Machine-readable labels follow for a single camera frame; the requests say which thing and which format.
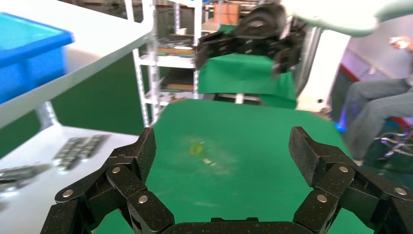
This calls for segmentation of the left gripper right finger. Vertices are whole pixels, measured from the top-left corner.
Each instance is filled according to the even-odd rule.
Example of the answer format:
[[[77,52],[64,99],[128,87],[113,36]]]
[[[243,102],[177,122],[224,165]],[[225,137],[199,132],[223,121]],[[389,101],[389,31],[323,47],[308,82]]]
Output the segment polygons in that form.
[[[314,234],[329,231],[342,209],[376,234],[413,231],[413,193],[401,184],[357,166],[340,148],[316,142],[293,127],[290,156],[312,188],[293,221]]]

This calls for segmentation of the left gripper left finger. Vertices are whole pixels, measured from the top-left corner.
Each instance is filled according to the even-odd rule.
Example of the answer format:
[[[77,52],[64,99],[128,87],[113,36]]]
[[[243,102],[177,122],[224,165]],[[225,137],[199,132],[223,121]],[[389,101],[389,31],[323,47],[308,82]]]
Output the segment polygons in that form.
[[[145,128],[135,143],[112,151],[95,172],[55,195],[42,234],[90,234],[117,210],[136,234],[161,234],[172,212],[145,183],[156,155],[155,133]]]

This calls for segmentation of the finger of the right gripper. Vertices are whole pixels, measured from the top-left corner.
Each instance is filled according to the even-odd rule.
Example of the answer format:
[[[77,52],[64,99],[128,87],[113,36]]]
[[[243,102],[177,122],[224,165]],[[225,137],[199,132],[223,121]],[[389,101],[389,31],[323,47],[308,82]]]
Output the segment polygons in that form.
[[[228,54],[256,54],[258,40],[227,34],[225,31],[217,31],[198,39],[195,53],[195,68],[201,69],[210,58]]]
[[[261,36],[263,54],[273,60],[273,78],[278,78],[299,63],[304,38],[305,33],[299,31],[293,31],[282,39],[276,34]]]

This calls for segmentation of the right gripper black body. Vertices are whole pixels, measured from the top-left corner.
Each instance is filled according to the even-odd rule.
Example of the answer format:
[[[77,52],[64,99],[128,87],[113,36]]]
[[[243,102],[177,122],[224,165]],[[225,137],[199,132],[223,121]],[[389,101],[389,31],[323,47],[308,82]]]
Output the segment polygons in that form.
[[[278,37],[286,26],[286,10],[279,3],[254,8],[237,26],[237,36]]]

